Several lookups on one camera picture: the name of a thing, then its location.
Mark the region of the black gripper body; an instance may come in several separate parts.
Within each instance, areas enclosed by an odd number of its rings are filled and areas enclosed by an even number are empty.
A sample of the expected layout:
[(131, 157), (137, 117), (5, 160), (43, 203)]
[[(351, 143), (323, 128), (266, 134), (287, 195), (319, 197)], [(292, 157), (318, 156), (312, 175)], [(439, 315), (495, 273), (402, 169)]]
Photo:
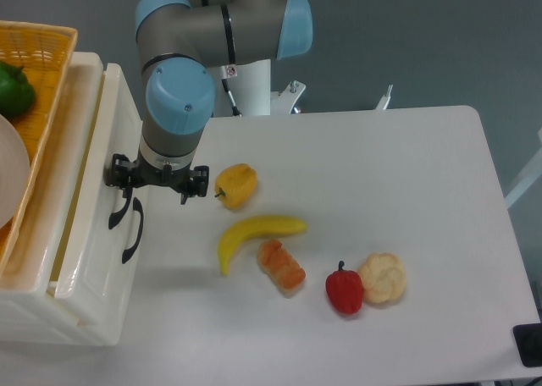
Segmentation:
[(191, 165), (178, 168), (172, 163), (151, 165), (139, 153), (132, 162), (124, 154), (113, 154), (104, 174), (105, 184), (110, 187), (140, 188), (148, 185), (168, 187), (182, 198), (205, 197), (209, 184), (209, 167)]

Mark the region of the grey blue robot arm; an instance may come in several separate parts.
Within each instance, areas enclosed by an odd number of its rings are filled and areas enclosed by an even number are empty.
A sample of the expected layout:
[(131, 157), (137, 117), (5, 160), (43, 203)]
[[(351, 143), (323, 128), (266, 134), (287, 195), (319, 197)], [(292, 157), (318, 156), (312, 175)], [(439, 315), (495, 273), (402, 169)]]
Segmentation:
[(135, 160), (114, 154), (107, 186), (207, 193), (209, 169), (192, 159), (217, 88), (210, 69), (295, 57), (312, 46), (308, 0), (139, 0), (135, 41), (146, 110)]

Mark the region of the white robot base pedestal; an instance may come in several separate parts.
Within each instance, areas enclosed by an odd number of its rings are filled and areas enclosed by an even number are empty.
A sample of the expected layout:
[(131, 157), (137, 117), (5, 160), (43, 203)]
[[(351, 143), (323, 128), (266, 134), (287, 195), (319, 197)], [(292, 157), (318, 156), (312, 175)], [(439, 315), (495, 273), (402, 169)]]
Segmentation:
[(307, 86), (292, 80), (285, 89), (271, 89), (271, 62), (228, 64), (210, 69), (217, 86), (213, 116), (256, 117), (299, 114), (297, 105)]

